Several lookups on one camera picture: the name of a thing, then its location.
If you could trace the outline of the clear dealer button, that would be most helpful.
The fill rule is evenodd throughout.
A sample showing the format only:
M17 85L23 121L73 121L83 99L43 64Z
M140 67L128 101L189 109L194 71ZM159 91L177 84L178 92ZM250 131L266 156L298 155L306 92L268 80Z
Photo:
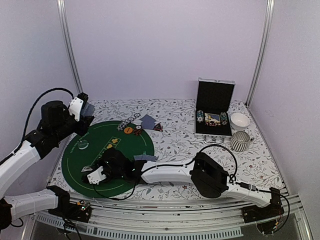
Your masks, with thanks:
M84 150L86 149L87 147L89 146L89 142L87 140L80 140L77 144L77 147L80 149L80 150Z

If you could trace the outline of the blue playing card deck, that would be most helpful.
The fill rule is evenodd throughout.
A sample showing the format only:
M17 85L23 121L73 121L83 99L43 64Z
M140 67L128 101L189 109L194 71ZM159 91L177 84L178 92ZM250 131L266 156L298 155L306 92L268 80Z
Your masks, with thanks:
M95 111L95 106L90 104L90 103L86 103L84 105L84 107L81 109L81 115L82 116L93 116L94 115L94 111Z

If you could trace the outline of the orange big blind button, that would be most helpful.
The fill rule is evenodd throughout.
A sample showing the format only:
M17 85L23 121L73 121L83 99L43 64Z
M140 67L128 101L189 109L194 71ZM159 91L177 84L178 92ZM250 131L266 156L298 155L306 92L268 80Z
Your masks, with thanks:
M125 134L131 134L133 132L133 128L132 127L126 127L125 129L124 129L124 133Z

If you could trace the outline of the red poker chip stack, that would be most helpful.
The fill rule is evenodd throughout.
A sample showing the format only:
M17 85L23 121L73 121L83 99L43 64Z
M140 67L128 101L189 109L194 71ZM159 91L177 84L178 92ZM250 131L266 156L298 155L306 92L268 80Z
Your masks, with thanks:
M133 134L136 136L139 136L142 133L142 126L141 125L136 125L134 130L133 130Z

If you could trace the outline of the single blue playing card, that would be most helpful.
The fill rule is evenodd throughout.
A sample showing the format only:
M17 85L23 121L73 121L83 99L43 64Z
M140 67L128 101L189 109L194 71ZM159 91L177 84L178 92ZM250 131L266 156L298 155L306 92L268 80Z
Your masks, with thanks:
M141 121L141 126L146 130L153 130L156 125L156 120L150 115L144 115L139 119Z

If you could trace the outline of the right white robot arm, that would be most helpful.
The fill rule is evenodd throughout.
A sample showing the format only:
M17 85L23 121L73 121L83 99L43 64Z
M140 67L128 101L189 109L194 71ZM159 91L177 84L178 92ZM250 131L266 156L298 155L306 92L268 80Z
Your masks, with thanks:
M81 180L99 185L111 180L124 180L138 184L156 182L190 183L201 196L208 199L228 197L254 204L262 218L269 218L281 205L279 189L268 190L237 182L235 174L229 174L209 155L200 150L191 160L177 163L157 163L151 155L136 155L133 160L115 148L107 149L92 165L83 167Z

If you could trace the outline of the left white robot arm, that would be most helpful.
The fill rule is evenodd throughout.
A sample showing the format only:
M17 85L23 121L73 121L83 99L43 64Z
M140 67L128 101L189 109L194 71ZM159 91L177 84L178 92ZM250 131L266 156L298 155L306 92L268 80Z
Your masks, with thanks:
M70 202L70 194L58 186L41 191L8 196L8 188L29 167L44 159L62 140L73 133L84 136L92 123L95 107L75 97L68 106L53 100L41 107L41 120L37 128L22 138L22 145L7 160L0 162L0 228L13 221L43 210L70 219L82 211Z

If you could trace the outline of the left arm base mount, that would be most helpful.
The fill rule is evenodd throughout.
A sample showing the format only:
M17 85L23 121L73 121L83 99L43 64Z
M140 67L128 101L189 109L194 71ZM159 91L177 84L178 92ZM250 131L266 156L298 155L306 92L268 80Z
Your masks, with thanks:
M48 213L61 218L88 223L91 217L92 208L88 201L80 200L76 203L68 203L68 206L58 206L54 209L49 209Z

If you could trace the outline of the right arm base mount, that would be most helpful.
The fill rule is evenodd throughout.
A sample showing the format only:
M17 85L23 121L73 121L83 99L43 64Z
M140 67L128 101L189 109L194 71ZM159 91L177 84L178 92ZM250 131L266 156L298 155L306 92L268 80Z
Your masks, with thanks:
M286 203L287 210L285 210L281 201L270 203L266 207L258 207L256 205L243 207L241 214L244 222L247 224L261 221L256 224L256 228L265 236L279 232L286 225L291 214L289 200L285 196L282 197Z

